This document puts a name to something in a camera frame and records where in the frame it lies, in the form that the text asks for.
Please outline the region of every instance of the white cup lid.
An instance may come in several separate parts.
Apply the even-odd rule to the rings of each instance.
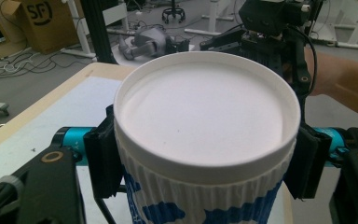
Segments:
[[[217,52],[178,53],[139,67],[117,91],[115,116],[122,141],[131,142],[125,149],[142,165],[206,184],[276,166],[291,150],[300,120],[284,80]]]

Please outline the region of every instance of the black cable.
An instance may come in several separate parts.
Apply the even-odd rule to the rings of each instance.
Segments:
[[[59,66],[61,68],[67,68],[67,67],[70,67],[72,66],[73,64],[75,63],[81,63],[81,64],[85,64],[87,65],[88,63],[82,63],[82,62],[72,62],[70,64],[67,64],[67,65],[61,65],[57,62],[55,62],[53,60],[53,57],[57,56],[57,55],[63,55],[61,52],[57,52],[51,56],[49,56],[48,58],[46,58],[44,61],[42,61],[41,63],[39,63],[38,65],[32,65],[30,63],[26,63],[22,68],[20,68],[18,71],[14,72],[14,73],[9,73],[9,74],[3,74],[1,73],[0,74],[0,79],[2,78],[8,78],[8,77],[20,77],[20,76],[23,76],[27,73],[34,73],[34,74],[42,74],[42,73],[46,73],[48,71],[51,71],[52,69],[54,69],[56,66]],[[36,71],[36,69],[45,69],[45,68],[48,68],[47,70],[43,70],[43,71]]]
[[[164,25],[161,25],[161,24],[151,24],[151,25],[149,25],[149,26],[151,26],[152,28],[153,28],[153,27],[158,27],[158,28],[161,29],[162,31],[166,31]]]
[[[307,93],[303,94],[303,95],[299,95],[299,98],[306,98],[307,96],[309,96],[313,90],[315,89],[315,83],[316,83],[316,76],[317,76],[317,71],[318,71],[318,59],[316,56],[316,49],[312,44],[312,41],[310,40],[310,37],[305,35],[304,33],[302,33],[301,31],[299,31],[296,27],[293,26],[288,26],[290,29],[296,31],[297,33],[301,34],[305,40],[308,42],[308,44],[310,45],[310,48],[312,50],[312,54],[313,54],[313,77],[312,77],[312,82],[310,83],[310,89]]]
[[[1,58],[1,59],[0,59],[0,62],[12,63],[12,62],[9,60],[9,58],[16,57],[16,59],[17,59],[18,57],[20,57],[21,55],[23,55],[22,53],[23,53],[27,48],[28,48],[28,40],[25,39],[25,47],[24,47],[20,52],[16,53],[15,55],[12,55],[12,56],[6,56],[6,57],[4,57],[4,58]]]
[[[327,9],[327,16],[326,16],[326,19],[324,20],[324,23],[322,24],[321,27],[319,27],[319,29],[317,31],[314,31],[314,33],[318,34],[319,31],[322,30],[322,28],[324,28],[324,26],[326,25],[327,23],[327,20],[328,18],[330,17],[330,11],[331,11],[331,2],[330,0],[324,0],[325,2],[328,2],[328,9]]]
[[[77,18],[76,31],[77,31],[77,28],[79,27],[80,21],[83,20],[83,19],[84,19],[84,17],[83,18]]]
[[[192,40],[192,39],[194,39],[194,38],[196,38],[196,37],[202,37],[202,38],[204,38],[204,39],[212,39],[212,37],[211,36],[208,36],[208,35],[195,35],[195,34],[187,34],[187,35],[192,35],[191,37],[189,37],[189,38],[186,38],[186,37],[184,37],[184,36],[182,36],[182,35],[174,35],[173,37],[176,39],[176,37],[181,37],[182,39],[184,39],[184,40]]]
[[[112,214],[109,212],[109,209],[106,206],[106,203],[102,198],[94,198],[95,202],[97,203],[98,207],[100,208],[103,216],[105,217],[106,221],[109,224],[116,224],[115,219],[112,217]]]
[[[311,34],[316,34],[316,39],[319,39],[319,33],[314,32],[314,31],[311,31],[310,33],[311,33]]]
[[[3,5],[5,2],[6,2],[6,1],[2,1],[2,2],[1,2],[1,5],[0,5],[0,13],[1,13],[2,17],[3,17],[6,21],[8,21],[8,22],[10,22],[11,24],[15,25],[15,26],[16,26],[17,28],[19,28],[21,31],[23,31],[22,28],[21,28],[18,24],[14,23],[14,21],[11,21],[11,20],[9,20],[8,18],[5,17],[5,14],[2,12],[2,5]]]
[[[201,21],[201,20],[202,20],[202,17],[201,17],[200,19],[198,19],[198,20],[196,20],[196,21],[194,21],[194,22],[190,23],[190,24],[185,25],[185,26],[174,27],[174,28],[166,28],[166,30],[177,30],[177,29],[183,29],[183,28],[186,28],[187,26],[193,25],[193,24],[195,24],[195,23],[197,23],[197,22],[199,22],[199,21]]]
[[[145,25],[145,27],[148,26],[148,25],[146,24],[146,22],[144,22],[144,21],[138,21],[138,26],[141,26],[141,24],[140,24],[141,22]]]
[[[236,25],[236,26],[234,26],[234,27],[231,27],[231,28],[229,28],[228,30],[226,30],[226,32],[228,32],[228,31],[232,31],[232,30],[234,30],[235,28],[237,28],[237,27],[243,27],[243,23],[241,23],[241,24],[238,24],[238,25]]]
[[[113,35],[112,39],[109,38],[109,42],[113,46],[116,45],[118,43],[118,35]]]
[[[29,58],[32,57],[32,56],[33,56],[33,53],[24,53],[24,54],[21,54],[21,55],[17,56],[16,58],[14,58],[13,61],[9,61],[9,63],[7,63],[7,64],[5,64],[5,65],[14,63],[13,66],[15,67],[17,63],[21,63],[21,62],[23,62],[24,60],[29,59]]]

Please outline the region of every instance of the blue cloud print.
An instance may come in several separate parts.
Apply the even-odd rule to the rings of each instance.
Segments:
[[[272,208],[281,183],[282,181],[274,189],[269,190],[265,197],[257,197],[254,203],[244,203],[241,208],[230,207],[228,210],[205,210],[206,219],[203,224],[229,224],[251,220],[256,221],[258,224],[266,224],[269,219],[269,212],[267,211]]]
[[[140,216],[133,200],[134,193],[141,190],[141,185],[133,179],[132,175],[127,173],[124,166],[123,171],[127,186],[127,198],[130,205],[132,223],[145,224],[145,221],[142,220],[142,217]],[[144,211],[146,218],[149,221],[152,221],[154,224],[174,222],[176,219],[183,219],[186,216],[186,213],[182,211],[175,203],[160,202],[158,204],[144,206],[142,207],[142,210]]]

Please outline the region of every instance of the wire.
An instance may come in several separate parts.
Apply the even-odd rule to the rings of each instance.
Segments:
[[[319,39],[319,34],[317,32],[311,31],[311,34],[316,34],[316,39]]]
[[[212,37],[208,36],[208,35],[193,35],[193,34],[187,34],[187,35],[190,35],[191,37],[184,37],[182,35],[174,35],[173,37],[175,39],[176,39],[176,37],[181,37],[184,40],[192,40],[192,39],[194,39],[196,37],[202,37],[203,39],[207,39],[207,40],[212,39]]]
[[[153,27],[158,27],[159,29],[161,29],[162,31],[166,31],[164,25],[162,24],[158,24],[158,23],[155,23],[155,24],[147,24],[146,22],[144,21],[138,21],[138,22],[134,22],[135,24],[132,26],[134,30],[138,29],[139,27],[144,27],[144,28],[153,28]]]
[[[165,28],[164,25],[158,24],[158,23],[150,24],[150,25],[149,25],[149,24],[147,24],[147,23],[144,22],[144,21],[138,21],[134,26],[135,26],[135,27],[136,27],[136,26],[139,27],[139,26],[141,26],[141,24],[143,24],[143,25],[145,26],[145,28],[158,27],[158,28],[161,29],[162,31],[166,31],[167,29],[176,29],[176,28]],[[182,37],[183,39],[191,40],[191,39],[193,39],[193,38],[195,38],[195,37],[200,36],[200,37],[203,37],[204,39],[211,39],[211,37],[210,37],[210,36],[207,36],[207,35],[193,35],[193,34],[188,34],[188,35],[192,35],[192,37],[186,38],[186,37],[183,37],[182,35],[174,35],[173,37],[179,36],[179,37]]]
[[[0,4],[0,13],[1,13],[2,17],[3,17],[5,20],[7,20],[8,22],[10,22],[11,24],[15,25],[15,26],[16,26],[17,28],[19,28],[21,31],[23,31],[22,28],[21,28],[18,24],[16,24],[14,21],[11,21],[11,20],[9,20],[8,18],[5,17],[5,14],[4,14],[3,11],[2,11],[2,5],[3,5],[5,2],[6,2],[6,1],[2,1],[1,4]]]
[[[84,19],[84,17],[82,17],[82,18],[73,18],[73,19],[76,19],[76,20],[77,20],[77,23],[76,23],[76,30],[77,30],[78,27],[79,27],[79,23],[81,22],[81,20]]]
[[[82,63],[79,61],[75,61],[75,62],[72,62],[69,64],[59,64],[53,58],[58,55],[67,55],[67,54],[62,54],[61,52],[56,52],[56,53],[50,55],[48,58],[46,58],[44,61],[42,61],[38,65],[33,65],[33,64],[29,63],[29,61],[31,61],[35,55],[36,54],[33,54],[28,59],[24,59],[22,61],[14,63],[14,65],[11,65],[15,68],[8,69],[9,66],[7,64],[3,68],[0,68],[0,70],[4,70],[4,72],[0,73],[0,79],[9,78],[9,77],[19,77],[19,76],[23,76],[27,73],[42,74],[42,73],[51,71],[52,69],[54,69],[57,66],[59,66],[61,68],[67,68],[67,67],[72,66],[75,63],[85,64],[85,65],[88,64],[88,63]]]
[[[228,30],[226,30],[226,32],[228,32],[228,31],[232,31],[232,30],[234,30],[235,28],[237,28],[237,27],[243,27],[243,23],[241,23],[241,24],[238,24],[238,25],[236,25],[236,26],[234,26],[234,27],[231,27],[231,28],[229,28]]]
[[[183,29],[183,28],[186,28],[186,27],[188,27],[188,26],[190,26],[190,25],[193,25],[193,24],[195,24],[195,23],[197,23],[197,22],[199,22],[199,21],[201,21],[202,20],[202,17],[201,18],[199,18],[198,20],[196,20],[196,21],[193,21],[192,23],[190,23],[190,24],[187,24],[187,25],[185,25],[185,26],[180,26],[180,27],[175,27],[175,28],[166,28],[166,30],[177,30],[177,29]]]
[[[317,31],[312,31],[313,33],[316,33],[318,35],[318,38],[319,38],[319,34],[318,32],[320,32],[322,30],[322,28],[324,28],[324,26],[326,25],[327,23],[327,20],[328,18],[330,17],[330,12],[331,12],[331,1],[330,0],[324,0],[325,2],[328,2],[328,9],[327,9],[327,16],[326,16],[326,19],[324,20],[324,23],[322,24],[321,27],[318,28]]]
[[[132,1],[133,3],[135,3],[135,5],[139,8],[139,10],[142,10],[141,5],[139,5],[139,3],[138,3],[136,0],[130,0],[130,1],[128,1],[128,2],[127,2],[127,7],[129,7],[131,1]]]
[[[16,73],[17,71],[19,71],[21,69],[21,66],[24,64],[24,66],[27,63],[33,63],[34,61],[32,61],[32,58],[36,55],[39,55],[40,53],[37,52],[33,55],[31,55],[28,60],[26,61],[21,61],[19,65],[16,66],[16,63],[13,65],[11,63],[7,63],[5,64],[2,68],[0,68],[0,70],[5,70],[7,73]]]
[[[32,53],[24,53],[24,54],[19,54],[16,57],[12,56],[12,57],[15,57],[13,59],[13,61],[10,61],[10,59],[9,59],[10,57],[7,57],[7,58],[5,58],[3,60],[0,60],[0,62],[6,62],[6,64],[4,64],[4,66],[0,68],[0,70],[3,70],[3,72],[1,74],[4,74],[5,72],[7,72],[7,70],[5,69],[5,66],[7,66],[9,64],[11,65],[11,63],[15,63],[22,56],[26,56],[25,58],[27,58],[27,57],[30,57],[32,55],[33,55]]]
[[[288,26],[290,29],[296,31],[297,33],[301,34],[305,39],[306,41],[309,43],[310,45],[310,48],[312,50],[312,54],[313,54],[313,77],[312,77],[312,82],[310,83],[310,89],[307,93],[303,94],[303,95],[299,95],[298,97],[299,98],[303,98],[305,99],[307,96],[309,96],[313,90],[315,89],[315,83],[316,83],[316,77],[317,77],[317,74],[318,74],[318,59],[317,59],[317,56],[316,56],[316,49],[315,47],[313,46],[312,44],[312,41],[310,41],[310,37],[305,35],[304,33],[302,33],[301,31],[299,31],[296,27],[293,27],[293,26]]]
[[[0,62],[8,62],[8,63],[11,63],[11,61],[9,60],[10,58],[16,57],[16,59],[17,59],[18,57],[20,57],[21,55],[23,55],[22,53],[23,53],[24,51],[26,51],[27,49],[28,49],[28,40],[25,39],[25,48],[24,48],[24,49],[22,49],[20,52],[17,52],[17,53],[15,53],[15,54],[13,54],[13,55],[9,55],[9,56],[6,56],[6,57],[4,57],[4,58],[1,58],[1,59],[0,59]]]
[[[118,44],[118,35],[113,35],[112,40],[109,39],[110,45]]]

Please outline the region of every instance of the paper cup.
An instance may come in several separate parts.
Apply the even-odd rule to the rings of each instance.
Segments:
[[[133,223],[267,223],[300,109],[266,67],[217,52],[158,58],[114,102]]]

